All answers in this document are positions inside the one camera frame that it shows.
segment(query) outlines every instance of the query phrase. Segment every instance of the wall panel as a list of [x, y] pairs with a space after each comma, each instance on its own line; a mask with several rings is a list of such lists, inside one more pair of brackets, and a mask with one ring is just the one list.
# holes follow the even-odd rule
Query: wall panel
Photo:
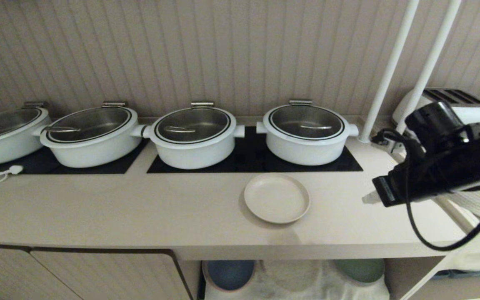
[[[0, 0], [0, 111], [128, 100], [141, 116], [213, 100], [261, 115], [290, 97], [366, 114], [406, 7], [399, 0]], [[421, 1], [388, 89], [415, 84], [448, 0]], [[480, 97], [480, 0], [463, 1], [429, 85]]]

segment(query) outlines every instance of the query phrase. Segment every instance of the toaster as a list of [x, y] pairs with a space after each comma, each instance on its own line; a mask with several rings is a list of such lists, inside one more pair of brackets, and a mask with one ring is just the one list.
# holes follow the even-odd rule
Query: toaster
[[[410, 101], [412, 91], [408, 92], [392, 114], [392, 121], [398, 124], [403, 118], [405, 108]], [[442, 101], [451, 105], [455, 114], [464, 124], [480, 122], [480, 100], [461, 90], [444, 88], [426, 88], [421, 94], [416, 110], [432, 102]]]

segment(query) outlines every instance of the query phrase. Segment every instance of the beige countertop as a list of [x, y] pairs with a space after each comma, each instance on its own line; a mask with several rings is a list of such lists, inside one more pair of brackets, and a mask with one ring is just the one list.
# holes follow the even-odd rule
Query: beige countertop
[[[312, 200], [308, 213], [289, 225], [268, 224], [248, 211], [243, 190], [258, 173], [146, 174], [157, 155], [151, 142], [124, 175], [12, 176], [0, 183], [0, 244], [169, 248], [184, 260], [445, 255], [421, 245], [403, 205], [362, 203], [375, 189], [371, 179], [395, 161], [354, 138], [346, 145], [363, 172], [287, 173]], [[413, 207], [427, 239], [462, 237], [433, 201]]]

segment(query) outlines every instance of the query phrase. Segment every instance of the glass lid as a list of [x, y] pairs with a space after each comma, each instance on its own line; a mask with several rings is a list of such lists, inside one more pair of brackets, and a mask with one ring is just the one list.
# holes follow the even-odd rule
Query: glass lid
[[269, 121], [278, 131], [302, 139], [328, 139], [343, 131], [343, 122], [336, 114], [309, 105], [278, 108]]
[[53, 142], [76, 143], [108, 135], [125, 125], [131, 113], [121, 107], [100, 107], [65, 116], [46, 127]]
[[37, 108], [22, 108], [0, 113], [0, 135], [9, 133], [34, 121], [42, 113]]
[[227, 130], [230, 122], [229, 116], [221, 110], [207, 107], [188, 108], [162, 119], [155, 127], [155, 133], [167, 142], [204, 142]]

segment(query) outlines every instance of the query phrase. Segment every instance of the white plate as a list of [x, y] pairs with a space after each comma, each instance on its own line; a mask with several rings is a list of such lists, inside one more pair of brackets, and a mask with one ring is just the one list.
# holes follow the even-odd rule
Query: white plate
[[245, 187], [244, 198], [252, 213], [274, 224], [294, 222], [310, 207], [307, 188], [280, 173], [265, 173], [251, 179]]

